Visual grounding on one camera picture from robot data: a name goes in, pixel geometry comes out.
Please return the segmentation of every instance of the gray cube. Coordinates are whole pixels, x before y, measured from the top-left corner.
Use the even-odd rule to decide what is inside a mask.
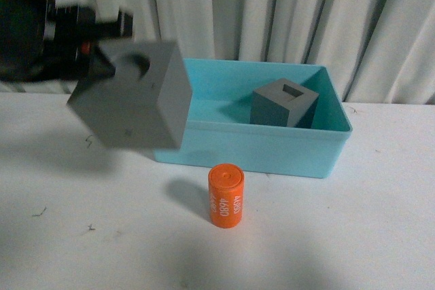
[[[318,93],[281,78],[254,90],[250,124],[310,128]]]
[[[180,148],[192,89],[175,42],[99,42],[113,78],[82,80],[70,108],[108,147]]]

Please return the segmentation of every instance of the white curtain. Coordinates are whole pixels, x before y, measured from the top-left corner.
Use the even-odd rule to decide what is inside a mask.
[[[186,58],[325,65],[344,101],[435,104],[435,0],[56,1],[91,5],[101,19],[124,8],[136,39],[176,39]]]

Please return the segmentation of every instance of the orange cylinder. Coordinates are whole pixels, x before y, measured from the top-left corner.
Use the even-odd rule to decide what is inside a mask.
[[[223,163],[209,172],[210,218],[220,228],[232,228],[242,219],[245,175],[234,164]]]

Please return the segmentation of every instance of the light blue plastic bin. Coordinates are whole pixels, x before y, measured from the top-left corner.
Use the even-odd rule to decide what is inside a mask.
[[[184,60],[193,89],[181,149],[154,150],[159,162],[327,177],[352,127],[325,67],[271,62]],[[251,94],[287,78],[319,93],[311,129],[249,124]]]

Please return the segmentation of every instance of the white tabletop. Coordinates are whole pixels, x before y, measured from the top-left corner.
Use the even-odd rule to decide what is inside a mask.
[[[0,94],[0,289],[435,288],[434,106],[344,104],[331,176],[245,173],[224,230],[208,168],[86,141],[66,100]]]

